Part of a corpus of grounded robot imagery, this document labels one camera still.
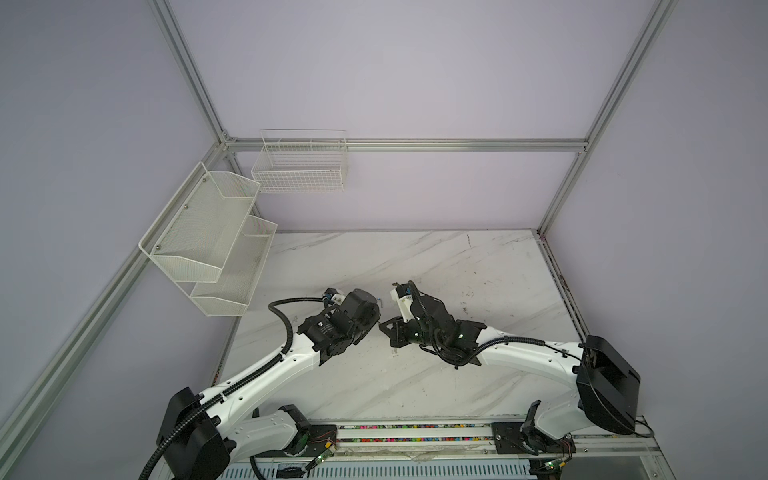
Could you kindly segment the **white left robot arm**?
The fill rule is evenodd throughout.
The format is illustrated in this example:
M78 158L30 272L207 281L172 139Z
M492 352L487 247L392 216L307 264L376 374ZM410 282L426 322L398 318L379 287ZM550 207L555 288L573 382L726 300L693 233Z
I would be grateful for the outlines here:
M171 397L140 478L165 462L176 479L216 479L235 460L295 444L309 427L298 408L288 405L258 418L253 411L284 385L358 345L381 317L372 294L329 288L316 300L320 312L293 326L281 308L296 301L268 305L286 329L285 342L273 353L200 393L184 388Z

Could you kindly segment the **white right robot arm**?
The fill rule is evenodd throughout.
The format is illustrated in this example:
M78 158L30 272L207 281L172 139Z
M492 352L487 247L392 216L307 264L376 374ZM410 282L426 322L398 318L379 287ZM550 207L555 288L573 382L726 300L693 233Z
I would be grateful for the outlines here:
M397 286L391 298L399 316L381 323L394 348L416 345L455 369L499 366L543 377L566 387L560 396L531 403L519 428L523 449L533 455L591 426L618 435L636 431L641 378L604 338L545 341L512 335L481 322L459 320L444 302Z

